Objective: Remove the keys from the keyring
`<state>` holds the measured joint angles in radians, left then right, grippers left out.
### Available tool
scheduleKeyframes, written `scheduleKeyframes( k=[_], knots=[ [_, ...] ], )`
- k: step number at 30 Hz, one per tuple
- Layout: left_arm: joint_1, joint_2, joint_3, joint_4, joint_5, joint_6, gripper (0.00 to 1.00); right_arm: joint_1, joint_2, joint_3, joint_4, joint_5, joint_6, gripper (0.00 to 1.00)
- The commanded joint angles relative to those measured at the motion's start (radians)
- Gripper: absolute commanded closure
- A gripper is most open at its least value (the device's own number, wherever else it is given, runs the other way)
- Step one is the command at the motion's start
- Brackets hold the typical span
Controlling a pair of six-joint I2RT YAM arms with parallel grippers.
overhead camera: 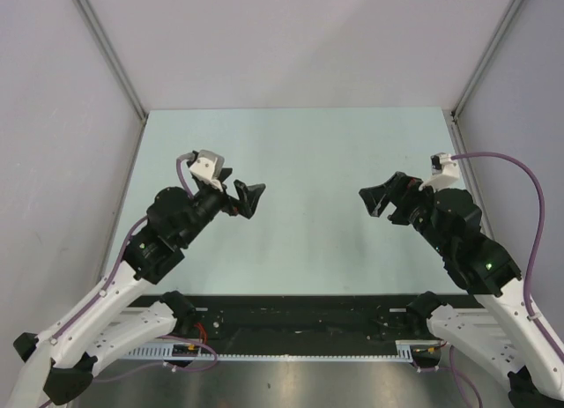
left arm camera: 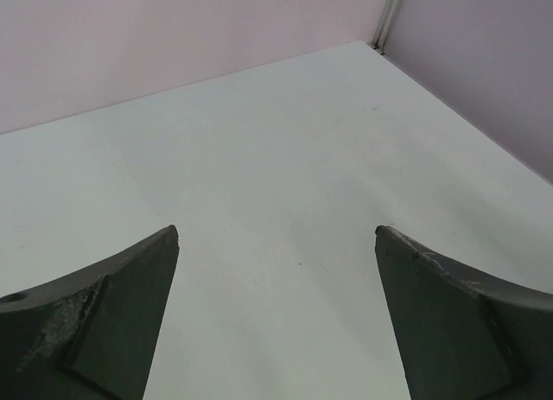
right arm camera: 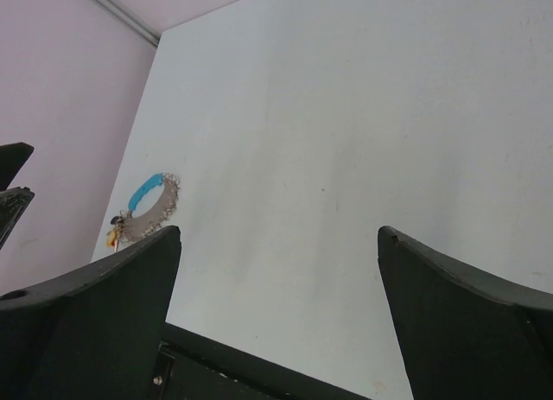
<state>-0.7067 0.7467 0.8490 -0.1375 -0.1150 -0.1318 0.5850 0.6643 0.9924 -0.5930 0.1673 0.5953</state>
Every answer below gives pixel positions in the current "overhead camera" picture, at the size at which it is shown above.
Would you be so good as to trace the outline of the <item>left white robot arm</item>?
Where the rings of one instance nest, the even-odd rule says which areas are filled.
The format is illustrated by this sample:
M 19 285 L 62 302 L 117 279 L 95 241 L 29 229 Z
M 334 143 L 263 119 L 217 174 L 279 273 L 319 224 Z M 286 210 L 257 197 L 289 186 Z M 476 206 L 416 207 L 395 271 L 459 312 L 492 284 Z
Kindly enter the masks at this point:
M 194 306 L 179 292 L 164 293 L 149 310 L 128 322 L 113 320 L 184 258 L 184 250 L 220 213 L 251 218 L 266 186 L 234 181 L 229 168 L 193 174 L 198 191 L 169 187 L 128 232 L 114 267 L 67 315 L 50 328 L 24 332 L 13 343 L 24 362 L 9 407 L 65 405 L 81 395 L 109 364 L 128 351 L 169 333 L 182 338 L 195 326 Z

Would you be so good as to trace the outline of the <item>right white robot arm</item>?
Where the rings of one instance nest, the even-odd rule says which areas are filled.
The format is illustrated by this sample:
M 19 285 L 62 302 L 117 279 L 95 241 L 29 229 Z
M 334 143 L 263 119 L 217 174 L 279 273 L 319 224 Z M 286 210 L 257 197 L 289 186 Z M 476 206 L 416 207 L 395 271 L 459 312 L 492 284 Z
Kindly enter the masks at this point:
M 563 362 L 526 311 L 520 269 L 501 244 L 482 233 L 482 211 L 468 191 L 454 188 L 457 178 L 439 174 L 422 181 L 397 172 L 359 195 L 372 217 L 393 204 L 390 222 L 412 226 L 425 239 L 455 285 L 488 312 L 508 342 L 466 322 L 431 292 L 409 305 L 406 327 L 416 338 L 432 334 L 453 345 L 508 392 L 514 407 L 561 407 Z

